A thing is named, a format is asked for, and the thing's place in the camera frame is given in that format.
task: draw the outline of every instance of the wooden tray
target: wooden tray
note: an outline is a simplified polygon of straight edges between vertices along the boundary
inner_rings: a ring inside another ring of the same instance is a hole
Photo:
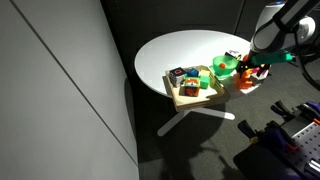
[[[207,107],[215,104],[222,104],[229,100],[229,94],[224,89],[223,85],[216,78],[212,70],[207,66],[193,66],[183,68],[188,70],[189,68],[195,68],[198,71],[207,70],[210,71],[210,85],[208,89],[200,89],[198,97],[190,97],[184,95],[184,87],[173,87],[169,78],[169,71],[166,71],[165,86],[169,95],[172,95],[172,99],[176,110],[184,111],[194,108]]]

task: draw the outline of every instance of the floor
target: floor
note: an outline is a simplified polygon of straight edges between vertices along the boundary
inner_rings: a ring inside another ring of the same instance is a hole
[[[311,68],[317,72],[320,62]],[[289,108],[309,100],[320,101],[320,92],[293,65],[275,64],[270,75],[254,92],[210,107],[233,113],[235,120],[190,113],[163,137],[158,137],[156,132],[176,114],[173,102],[148,89],[137,78],[133,92],[140,179],[244,179],[233,157],[249,141],[237,124],[246,119],[252,128],[261,130],[271,120],[283,122],[270,110],[278,100]]]

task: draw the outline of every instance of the table top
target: table top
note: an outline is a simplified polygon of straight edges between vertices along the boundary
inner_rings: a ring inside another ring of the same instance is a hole
[[[215,56],[235,50],[243,57],[248,54],[249,49],[248,41],[231,34],[208,30],[179,31],[149,41],[139,50],[134,63],[139,78],[146,86],[161,95],[171,97],[163,80],[165,71],[177,67],[211,66]],[[221,80],[221,83],[230,98],[242,96],[257,88],[255,86],[239,90],[234,77]]]

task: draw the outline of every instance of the round white table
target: round white table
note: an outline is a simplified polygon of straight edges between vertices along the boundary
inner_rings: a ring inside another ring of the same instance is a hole
[[[211,66],[215,56],[224,55],[229,50],[239,51],[244,56],[249,52],[249,48],[248,41],[227,33],[207,30],[179,31],[149,41],[137,53],[134,64],[139,78],[146,86],[163,96],[171,97],[167,93],[163,80],[165,71],[177,67]],[[257,88],[255,86],[248,90],[239,90],[236,88],[236,79],[232,76],[221,80],[221,83],[230,98],[240,97]],[[166,134],[191,111],[229,120],[235,119],[231,113],[207,108],[182,111],[161,127],[158,135]]]

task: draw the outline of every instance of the table leg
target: table leg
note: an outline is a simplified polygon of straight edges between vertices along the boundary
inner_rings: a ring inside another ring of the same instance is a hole
[[[181,111],[176,114],[172,119],[170,119],[165,125],[163,125],[158,130],[158,136],[164,136],[170,129],[172,129],[178,122],[180,122],[187,114],[191,112],[190,110]]]
[[[197,108],[197,109],[192,109],[192,111],[197,112],[197,113],[201,113],[201,114],[207,114],[207,115],[210,115],[210,116],[229,119],[229,120],[234,120],[235,119],[235,116],[233,114],[231,114],[231,113],[217,111],[217,110],[213,110],[213,109]]]

